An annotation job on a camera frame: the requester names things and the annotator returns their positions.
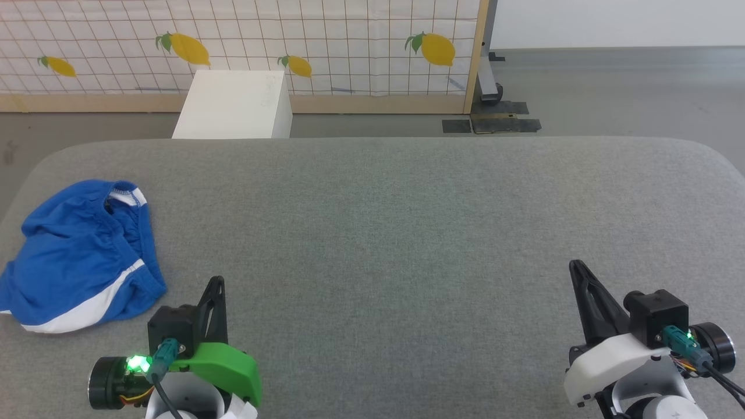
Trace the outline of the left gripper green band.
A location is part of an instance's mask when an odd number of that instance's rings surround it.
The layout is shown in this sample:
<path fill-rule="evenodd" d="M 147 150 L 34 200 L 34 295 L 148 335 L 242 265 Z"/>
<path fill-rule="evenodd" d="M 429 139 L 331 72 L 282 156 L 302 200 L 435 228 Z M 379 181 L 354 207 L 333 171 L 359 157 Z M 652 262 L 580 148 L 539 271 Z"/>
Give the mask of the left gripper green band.
<path fill-rule="evenodd" d="M 198 303 L 200 340 L 192 357 L 178 342 L 152 356 L 104 356 L 88 379 L 93 409 L 257 409 L 262 388 L 257 363 L 227 345 L 224 278 L 211 278 Z"/>

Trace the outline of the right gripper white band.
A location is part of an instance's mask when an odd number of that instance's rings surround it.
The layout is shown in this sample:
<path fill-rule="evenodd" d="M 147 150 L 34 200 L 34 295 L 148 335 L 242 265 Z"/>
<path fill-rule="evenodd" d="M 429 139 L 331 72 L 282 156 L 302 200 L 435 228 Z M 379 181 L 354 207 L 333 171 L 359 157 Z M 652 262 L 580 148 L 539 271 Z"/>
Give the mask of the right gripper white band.
<path fill-rule="evenodd" d="M 711 378 L 737 395 L 737 385 L 726 376 L 736 353 L 721 328 L 710 322 L 686 331 L 666 326 L 654 338 L 659 347 L 651 349 L 628 333 L 630 316 L 582 260 L 571 260 L 569 271 L 586 345 L 603 340 L 570 350 L 574 360 L 563 382 L 569 403 L 697 408 L 686 384 L 691 378 Z"/>

